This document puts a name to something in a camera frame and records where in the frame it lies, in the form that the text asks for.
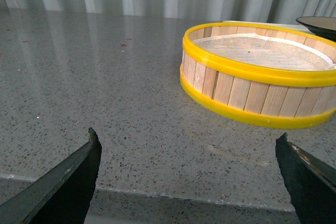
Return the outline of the left gripper black camera left finger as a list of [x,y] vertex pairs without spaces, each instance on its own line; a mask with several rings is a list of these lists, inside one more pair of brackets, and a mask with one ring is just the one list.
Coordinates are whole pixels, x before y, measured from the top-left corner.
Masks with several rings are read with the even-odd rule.
[[94,129],[88,134],[86,144],[1,204],[1,223],[84,223],[102,152]]

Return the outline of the left gripper black camera right finger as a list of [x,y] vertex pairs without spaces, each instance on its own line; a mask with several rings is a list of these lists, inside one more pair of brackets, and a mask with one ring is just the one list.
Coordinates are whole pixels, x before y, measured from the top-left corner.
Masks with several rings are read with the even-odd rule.
[[301,223],[335,223],[335,168],[287,140],[276,139],[276,159]]

